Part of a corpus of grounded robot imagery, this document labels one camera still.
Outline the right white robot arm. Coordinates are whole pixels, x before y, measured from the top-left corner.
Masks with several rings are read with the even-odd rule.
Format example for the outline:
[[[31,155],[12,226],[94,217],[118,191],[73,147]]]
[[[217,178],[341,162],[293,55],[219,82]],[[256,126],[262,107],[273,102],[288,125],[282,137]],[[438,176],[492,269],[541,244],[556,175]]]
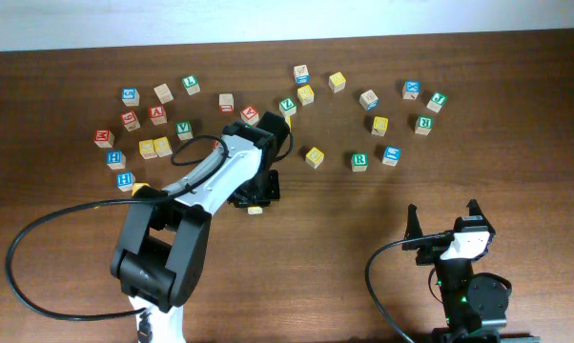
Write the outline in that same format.
[[[431,333],[433,342],[539,342],[538,336],[502,336],[512,284],[490,272],[475,273],[473,263],[488,253],[496,231],[475,199],[468,214],[455,220],[452,230],[425,235],[417,207],[408,206],[404,238],[406,251],[415,251],[416,264],[432,266],[440,288],[447,326]]]

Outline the green V block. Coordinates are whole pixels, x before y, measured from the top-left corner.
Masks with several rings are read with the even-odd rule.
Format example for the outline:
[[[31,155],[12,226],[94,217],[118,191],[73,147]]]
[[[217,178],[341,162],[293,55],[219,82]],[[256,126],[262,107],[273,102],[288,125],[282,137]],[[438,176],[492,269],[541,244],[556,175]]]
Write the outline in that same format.
[[[181,141],[186,141],[194,137],[192,126],[189,121],[178,122],[176,124],[176,133]]]

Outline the yellow C block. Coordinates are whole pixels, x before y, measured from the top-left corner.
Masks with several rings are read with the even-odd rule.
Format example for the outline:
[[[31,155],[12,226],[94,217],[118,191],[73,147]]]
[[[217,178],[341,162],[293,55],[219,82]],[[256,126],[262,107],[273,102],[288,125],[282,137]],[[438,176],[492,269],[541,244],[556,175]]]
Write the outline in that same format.
[[[250,215],[262,214],[263,209],[259,206],[252,206],[247,208],[247,213]]]

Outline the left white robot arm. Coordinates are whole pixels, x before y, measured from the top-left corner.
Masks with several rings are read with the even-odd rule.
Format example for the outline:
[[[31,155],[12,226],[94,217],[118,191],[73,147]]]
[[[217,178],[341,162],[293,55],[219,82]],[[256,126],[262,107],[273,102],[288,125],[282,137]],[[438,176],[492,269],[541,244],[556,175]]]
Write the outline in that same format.
[[[136,310],[138,341],[183,341],[183,306],[203,271],[213,215],[225,203],[265,208],[277,201],[272,165],[291,139],[278,114],[266,112],[254,125],[235,122],[186,176],[135,193],[110,270]]]

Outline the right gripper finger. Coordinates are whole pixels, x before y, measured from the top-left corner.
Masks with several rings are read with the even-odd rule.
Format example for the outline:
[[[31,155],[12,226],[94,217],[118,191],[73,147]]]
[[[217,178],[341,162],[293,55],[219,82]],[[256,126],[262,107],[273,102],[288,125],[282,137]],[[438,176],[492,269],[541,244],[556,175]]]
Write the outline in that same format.
[[[422,238],[422,230],[420,227],[420,221],[417,215],[417,206],[414,204],[409,204],[407,208],[407,223],[404,239],[413,240]]]
[[[466,222],[480,222],[486,223],[487,219],[484,216],[482,209],[476,199],[470,199],[466,205],[467,209],[469,210],[469,214],[466,216]]]

